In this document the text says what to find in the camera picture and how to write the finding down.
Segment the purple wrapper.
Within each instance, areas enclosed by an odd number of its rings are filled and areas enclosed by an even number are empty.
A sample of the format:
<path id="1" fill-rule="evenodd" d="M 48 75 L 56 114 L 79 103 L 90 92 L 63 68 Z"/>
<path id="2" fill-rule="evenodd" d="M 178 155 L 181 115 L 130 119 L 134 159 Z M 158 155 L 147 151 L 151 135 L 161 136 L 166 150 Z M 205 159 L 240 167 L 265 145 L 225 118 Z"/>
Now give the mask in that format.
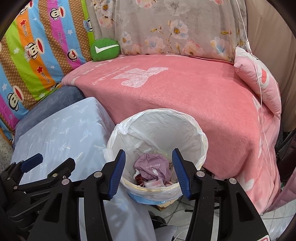
<path id="1" fill-rule="evenodd" d="M 145 180 L 163 180 L 166 184 L 171 180 L 170 162 L 161 154 L 143 154 L 134 163 L 134 169 Z"/>

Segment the white lined trash bin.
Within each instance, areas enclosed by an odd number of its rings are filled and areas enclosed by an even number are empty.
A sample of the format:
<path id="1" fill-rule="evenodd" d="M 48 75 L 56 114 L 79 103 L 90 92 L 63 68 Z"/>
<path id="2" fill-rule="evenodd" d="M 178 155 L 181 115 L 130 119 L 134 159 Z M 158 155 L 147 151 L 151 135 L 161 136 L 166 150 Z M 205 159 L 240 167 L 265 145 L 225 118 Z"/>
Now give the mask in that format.
<path id="1" fill-rule="evenodd" d="M 173 175 L 171 186 L 140 187 L 133 180 L 134 163 L 143 154 L 161 154 L 171 161 L 175 148 L 200 170 L 206 160 L 208 139 L 192 116 L 159 108 L 142 111 L 117 124 L 103 154 L 110 162 L 119 150 L 124 150 L 125 169 L 120 181 L 128 195 L 141 204 L 160 205 L 175 201 L 182 195 L 177 176 Z"/>

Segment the light blue palm pillow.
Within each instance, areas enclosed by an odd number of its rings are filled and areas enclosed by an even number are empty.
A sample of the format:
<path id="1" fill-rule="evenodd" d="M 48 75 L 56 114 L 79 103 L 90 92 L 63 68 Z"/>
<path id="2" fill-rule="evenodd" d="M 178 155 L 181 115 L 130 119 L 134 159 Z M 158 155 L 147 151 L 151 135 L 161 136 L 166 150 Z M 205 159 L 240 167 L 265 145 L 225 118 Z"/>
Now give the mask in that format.
<path id="1" fill-rule="evenodd" d="M 32 127 L 16 142 L 12 162 L 37 153 L 43 162 L 22 177 L 21 184 L 46 178 L 67 158 L 75 160 L 72 181 L 86 179 L 105 164 L 103 149 L 115 127 L 104 107 L 93 97 L 76 102 Z M 145 206 L 133 201 L 120 185 L 104 203 L 113 240 L 156 240 Z"/>

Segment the dark blue pillow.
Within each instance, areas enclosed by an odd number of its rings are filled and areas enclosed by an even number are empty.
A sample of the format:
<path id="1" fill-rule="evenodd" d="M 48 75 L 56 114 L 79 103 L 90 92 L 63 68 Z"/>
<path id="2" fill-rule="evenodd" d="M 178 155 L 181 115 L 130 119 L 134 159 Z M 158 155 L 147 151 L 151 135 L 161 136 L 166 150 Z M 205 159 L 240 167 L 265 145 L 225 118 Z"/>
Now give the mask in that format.
<path id="1" fill-rule="evenodd" d="M 19 138 L 35 125 L 52 114 L 85 99 L 83 92 L 74 86 L 62 86 L 52 94 L 45 97 L 33 107 L 17 124 L 15 129 L 15 147 Z"/>

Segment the pink towel blanket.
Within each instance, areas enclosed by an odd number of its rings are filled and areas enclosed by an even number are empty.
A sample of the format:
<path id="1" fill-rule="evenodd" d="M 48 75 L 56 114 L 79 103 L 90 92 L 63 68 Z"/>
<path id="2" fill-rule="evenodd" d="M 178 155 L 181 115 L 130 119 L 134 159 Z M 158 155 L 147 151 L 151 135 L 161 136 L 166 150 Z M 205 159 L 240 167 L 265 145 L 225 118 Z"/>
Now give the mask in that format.
<path id="1" fill-rule="evenodd" d="M 206 134 L 205 168 L 235 177 L 259 213 L 280 192 L 274 146 L 277 118 L 239 78 L 232 64 L 180 55 L 137 55 L 87 62 L 63 85 L 95 97 L 115 123 L 153 108 L 191 115 Z"/>

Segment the colourful monkey print quilt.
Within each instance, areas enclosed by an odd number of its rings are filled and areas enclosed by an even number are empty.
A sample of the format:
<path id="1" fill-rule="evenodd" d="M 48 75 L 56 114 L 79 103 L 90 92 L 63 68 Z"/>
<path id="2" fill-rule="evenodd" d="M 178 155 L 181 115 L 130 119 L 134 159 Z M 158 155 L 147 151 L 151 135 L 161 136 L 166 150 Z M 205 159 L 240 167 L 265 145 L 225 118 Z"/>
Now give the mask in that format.
<path id="1" fill-rule="evenodd" d="M 19 11 L 1 40 L 1 134 L 10 144 L 16 124 L 91 60 L 93 42 L 86 1 L 29 1 Z"/>

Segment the green checkmark cushion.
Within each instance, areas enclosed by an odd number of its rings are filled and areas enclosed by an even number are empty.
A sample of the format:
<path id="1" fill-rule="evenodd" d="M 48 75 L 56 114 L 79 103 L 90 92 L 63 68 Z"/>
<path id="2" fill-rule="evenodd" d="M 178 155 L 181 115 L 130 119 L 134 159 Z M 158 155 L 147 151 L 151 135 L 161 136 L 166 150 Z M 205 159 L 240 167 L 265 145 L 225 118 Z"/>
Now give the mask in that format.
<path id="1" fill-rule="evenodd" d="M 90 55 L 93 61 L 106 61 L 118 57 L 120 46 L 113 39 L 98 39 L 90 47 Z"/>

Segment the pink white pillow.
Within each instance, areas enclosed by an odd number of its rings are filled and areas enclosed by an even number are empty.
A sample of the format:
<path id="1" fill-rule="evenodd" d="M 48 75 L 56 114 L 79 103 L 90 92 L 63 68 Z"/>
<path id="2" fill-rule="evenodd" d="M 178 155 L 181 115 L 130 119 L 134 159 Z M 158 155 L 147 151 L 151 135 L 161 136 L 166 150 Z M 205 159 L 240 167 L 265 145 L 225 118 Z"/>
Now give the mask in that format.
<path id="1" fill-rule="evenodd" d="M 281 116 L 281 97 L 278 83 L 269 69 L 256 56 L 236 47 L 234 68 L 236 74 L 256 93 L 269 110 Z"/>

